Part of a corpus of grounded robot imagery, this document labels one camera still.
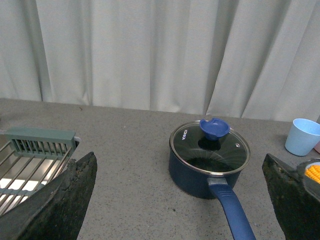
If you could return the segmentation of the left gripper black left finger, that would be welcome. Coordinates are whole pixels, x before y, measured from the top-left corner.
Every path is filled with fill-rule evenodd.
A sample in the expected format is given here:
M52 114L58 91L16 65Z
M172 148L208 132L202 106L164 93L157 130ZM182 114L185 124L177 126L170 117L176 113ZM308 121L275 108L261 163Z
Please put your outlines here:
M95 186L97 159L89 152L0 218L2 240L75 240Z

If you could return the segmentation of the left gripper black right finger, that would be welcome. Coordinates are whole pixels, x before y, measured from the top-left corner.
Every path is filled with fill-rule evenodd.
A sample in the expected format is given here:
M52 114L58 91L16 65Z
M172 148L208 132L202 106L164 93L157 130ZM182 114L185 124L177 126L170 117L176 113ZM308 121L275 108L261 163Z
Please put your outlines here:
M307 167L318 165L318 158L292 168L267 154L262 171L276 219L287 240L320 238L320 184L305 175Z

